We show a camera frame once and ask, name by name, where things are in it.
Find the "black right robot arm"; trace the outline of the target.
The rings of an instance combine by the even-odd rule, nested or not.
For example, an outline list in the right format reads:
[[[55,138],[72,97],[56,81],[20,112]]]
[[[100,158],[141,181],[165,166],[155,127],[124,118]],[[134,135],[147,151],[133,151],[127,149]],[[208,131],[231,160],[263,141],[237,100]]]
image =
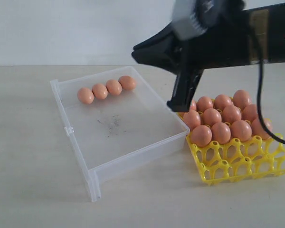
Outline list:
[[[177,0],[171,22],[132,57],[176,75],[167,106],[186,112],[205,69],[285,62],[285,3],[245,9],[242,0]]]

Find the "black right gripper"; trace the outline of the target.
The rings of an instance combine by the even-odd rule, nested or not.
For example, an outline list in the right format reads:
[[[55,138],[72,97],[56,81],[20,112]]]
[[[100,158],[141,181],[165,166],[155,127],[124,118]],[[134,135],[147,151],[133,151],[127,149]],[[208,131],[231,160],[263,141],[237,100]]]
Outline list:
[[[182,41],[167,25],[133,47],[131,57],[136,63],[177,75],[167,102],[173,112],[189,111],[204,69],[250,64],[248,12],[244,7],[242,0],[199,0],[193,12],[199,25],[206,28],[204,34]],[[203,69],[186,68],[183,62]]]

